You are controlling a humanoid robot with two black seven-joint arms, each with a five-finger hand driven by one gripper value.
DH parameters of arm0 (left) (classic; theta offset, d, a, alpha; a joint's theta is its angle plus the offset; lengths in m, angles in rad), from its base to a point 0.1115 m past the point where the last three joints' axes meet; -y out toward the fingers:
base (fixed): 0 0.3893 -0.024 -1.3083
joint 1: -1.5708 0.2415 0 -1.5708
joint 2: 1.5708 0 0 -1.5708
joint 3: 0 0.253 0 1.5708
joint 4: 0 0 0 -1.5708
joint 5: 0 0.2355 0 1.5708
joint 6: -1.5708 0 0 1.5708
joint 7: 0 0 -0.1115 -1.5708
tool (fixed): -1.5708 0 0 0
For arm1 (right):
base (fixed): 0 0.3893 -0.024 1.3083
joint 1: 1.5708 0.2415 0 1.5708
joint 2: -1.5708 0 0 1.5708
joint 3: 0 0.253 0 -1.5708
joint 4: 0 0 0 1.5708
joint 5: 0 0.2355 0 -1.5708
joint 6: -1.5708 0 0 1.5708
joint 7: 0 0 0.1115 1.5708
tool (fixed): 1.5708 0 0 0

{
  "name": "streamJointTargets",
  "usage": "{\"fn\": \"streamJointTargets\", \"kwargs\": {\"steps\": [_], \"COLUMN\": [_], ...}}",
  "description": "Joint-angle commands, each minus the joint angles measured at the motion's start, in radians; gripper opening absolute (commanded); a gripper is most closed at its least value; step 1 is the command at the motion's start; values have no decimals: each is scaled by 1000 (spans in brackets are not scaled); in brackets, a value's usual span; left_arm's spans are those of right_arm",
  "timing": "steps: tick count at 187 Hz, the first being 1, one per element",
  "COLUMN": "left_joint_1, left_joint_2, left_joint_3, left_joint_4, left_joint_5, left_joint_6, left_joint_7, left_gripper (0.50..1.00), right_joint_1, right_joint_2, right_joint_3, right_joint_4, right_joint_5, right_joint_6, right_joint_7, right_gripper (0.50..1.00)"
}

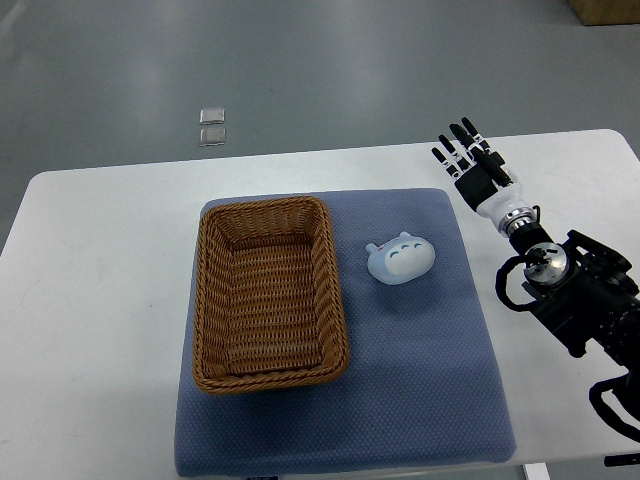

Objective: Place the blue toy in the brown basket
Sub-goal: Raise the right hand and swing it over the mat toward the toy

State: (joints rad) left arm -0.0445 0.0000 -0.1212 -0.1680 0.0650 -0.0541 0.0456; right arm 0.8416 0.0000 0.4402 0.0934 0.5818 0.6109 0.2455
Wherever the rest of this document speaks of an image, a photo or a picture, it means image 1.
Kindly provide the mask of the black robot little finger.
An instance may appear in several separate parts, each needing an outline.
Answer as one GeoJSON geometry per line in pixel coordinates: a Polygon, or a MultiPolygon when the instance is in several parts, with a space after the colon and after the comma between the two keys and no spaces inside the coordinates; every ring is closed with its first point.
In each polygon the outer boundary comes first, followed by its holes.
{"type": "Polygon", "coordinates": [[[458,167],[437,147],[433,147],[431,149],[431,152],[452,179],[457,180],[461,176],[461,171],[458,169],[458,167]]]}

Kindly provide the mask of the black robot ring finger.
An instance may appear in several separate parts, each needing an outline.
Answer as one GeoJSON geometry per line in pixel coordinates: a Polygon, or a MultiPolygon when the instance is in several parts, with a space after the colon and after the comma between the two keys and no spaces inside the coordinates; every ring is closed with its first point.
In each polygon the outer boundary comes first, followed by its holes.
{"type": "Polygon", "coordinates": [[[470,162],[467,157],[461,154],[445,135],[440,134],[438,140],[450,157],[450,159],[447,160],[447,171],[464,173],[470,169],[470,162]]]}

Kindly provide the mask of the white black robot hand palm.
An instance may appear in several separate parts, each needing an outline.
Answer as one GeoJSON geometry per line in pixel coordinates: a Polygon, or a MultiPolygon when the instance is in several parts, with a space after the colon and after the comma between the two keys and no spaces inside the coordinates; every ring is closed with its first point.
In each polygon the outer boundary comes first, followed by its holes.
{"type": "Polygon", "coordinates": [[[506,232],[516,214],[525,210],[520,183],[500,187],[479,165],[462,173],[454,186],[466,204],[481,217],[490,219],[498,232],[506,232]]]}

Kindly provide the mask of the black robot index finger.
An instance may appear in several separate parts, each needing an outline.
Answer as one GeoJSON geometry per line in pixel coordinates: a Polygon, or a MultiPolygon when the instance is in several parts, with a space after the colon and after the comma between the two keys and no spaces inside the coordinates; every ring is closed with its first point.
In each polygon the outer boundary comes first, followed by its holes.
{"type": "Polygon", "coordinates": [[[471,151],[474,148],[482,150],[485,154],[491,154],[492,148],[487,140],[479,133],[474,124],[467,118],[461,119],[462,125],[467,132],[469,140],[465,143],[465,149],[471,151]]]}

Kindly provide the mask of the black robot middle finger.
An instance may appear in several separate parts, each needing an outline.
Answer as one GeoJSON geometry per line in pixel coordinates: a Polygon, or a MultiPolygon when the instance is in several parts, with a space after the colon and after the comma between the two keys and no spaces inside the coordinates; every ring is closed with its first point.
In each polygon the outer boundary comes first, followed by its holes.
{"type": "Polygon", "coordinates": [[[470,165],[475,165],[476,162],[474,160],[474,157],[472,155],[472,150],[471,151],[467,151],[465,149],[465,143],[469,140],[469,137],[467,136],[467,132],[464,129],[462,122],[460,123],[451,123],[449,125],[449,130],[451,131],[451,133],[453,134],[453,136],[455,137],[455,139],[457,140],[457,142],[460,145],[460,148],[457,148],[458,151],[463,154],[464,156],[467,157],[467,159],[470,162],[470,165]]]}

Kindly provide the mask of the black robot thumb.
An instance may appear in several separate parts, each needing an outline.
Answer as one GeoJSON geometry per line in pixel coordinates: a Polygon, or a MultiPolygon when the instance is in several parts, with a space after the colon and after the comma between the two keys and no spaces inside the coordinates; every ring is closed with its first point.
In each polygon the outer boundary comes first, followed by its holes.
{"type": "Polygon", "coordinates": [[[483,149],[474,147],[472,155],[476,164],[485,171],[496,185],[507,187],[511,184],[511,177],[502,168],[504,162],[498,161],[495,154],[487,154],[483,149]]]}

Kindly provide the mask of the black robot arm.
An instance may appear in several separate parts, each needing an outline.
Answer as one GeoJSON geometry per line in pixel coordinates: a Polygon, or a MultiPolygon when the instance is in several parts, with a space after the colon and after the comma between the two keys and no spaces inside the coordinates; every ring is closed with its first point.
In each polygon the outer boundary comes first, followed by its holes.
{"type": "Polygon", "coordinates": [[[452,123],[433,155],[502,260],[495,310],[518,455],[639,462],[639,161],[610,129],[489,139],[452,123]]]}

